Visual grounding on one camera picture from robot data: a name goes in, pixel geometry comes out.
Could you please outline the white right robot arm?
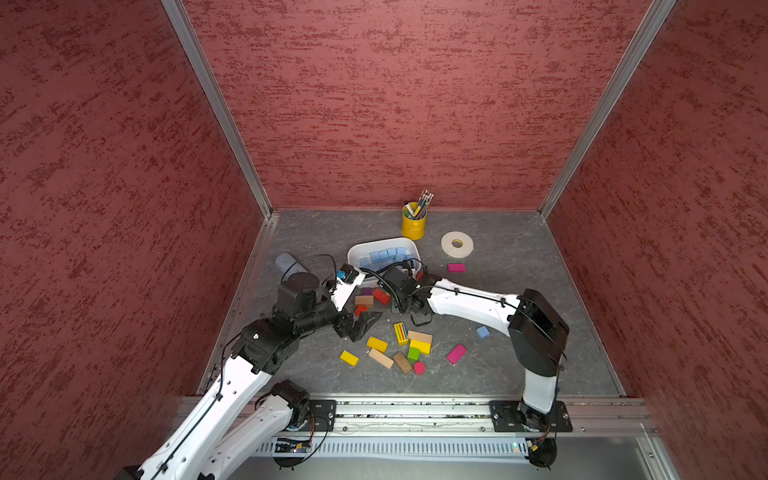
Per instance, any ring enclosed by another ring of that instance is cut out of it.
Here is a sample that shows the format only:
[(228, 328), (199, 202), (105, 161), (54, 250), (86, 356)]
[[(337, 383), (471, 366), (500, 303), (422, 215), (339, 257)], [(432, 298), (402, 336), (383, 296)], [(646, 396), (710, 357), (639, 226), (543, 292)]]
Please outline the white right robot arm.
[(493, 293), (436, 275), (416, 279), (399, 268), (384, 273), (378, 285), (402, 313), (454, 316), (508, 336), (525, 370), (517, 421), (530, 432), (551, 429), (570, 327), (543, 294)]

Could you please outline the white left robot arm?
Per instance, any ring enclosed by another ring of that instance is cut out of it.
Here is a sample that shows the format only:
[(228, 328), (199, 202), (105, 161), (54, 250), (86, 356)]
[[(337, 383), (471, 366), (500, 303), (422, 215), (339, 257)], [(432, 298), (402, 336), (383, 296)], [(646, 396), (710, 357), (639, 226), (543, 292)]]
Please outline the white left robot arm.
[(273, 435), (301, 427), (310, 418), (309, 395), (290, 381), (276, 384), (243, 423), (235, 420), (303, 337), (326, 326), (340, 337), (355, 330), (345, 306), (365, 277), (345, 264), (330, 281), (308, 272), (283, 280), (271, 314), (243, 328), (219, 377), (178, 429), (141, 465), (120, 470), (118, 478), (226, 479)]

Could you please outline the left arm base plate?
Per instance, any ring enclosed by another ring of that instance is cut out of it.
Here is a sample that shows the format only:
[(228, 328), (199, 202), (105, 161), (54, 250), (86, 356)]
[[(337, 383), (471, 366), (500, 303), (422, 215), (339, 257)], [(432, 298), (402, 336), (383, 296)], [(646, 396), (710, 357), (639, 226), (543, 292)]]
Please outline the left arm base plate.
[(296, 426), (286, 428), (287, 432), (309, 435), (311, 432), (331, 432), (334, 429), (338, 402), (334, 399), (314, 399), (308, 404), (306, 418)]

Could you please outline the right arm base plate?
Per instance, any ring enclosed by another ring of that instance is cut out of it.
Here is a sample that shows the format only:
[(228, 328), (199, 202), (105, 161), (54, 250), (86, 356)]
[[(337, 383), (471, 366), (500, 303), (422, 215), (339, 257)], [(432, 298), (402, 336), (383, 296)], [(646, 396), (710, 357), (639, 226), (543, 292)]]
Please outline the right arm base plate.
[(556, 401), (547, 414), (526, 406), (521, 400), (494, 400), (490, 401), (488, 406), (493, 428), (497, 433), (544, 435), (573, 431), (570, 415), (562, 401)]

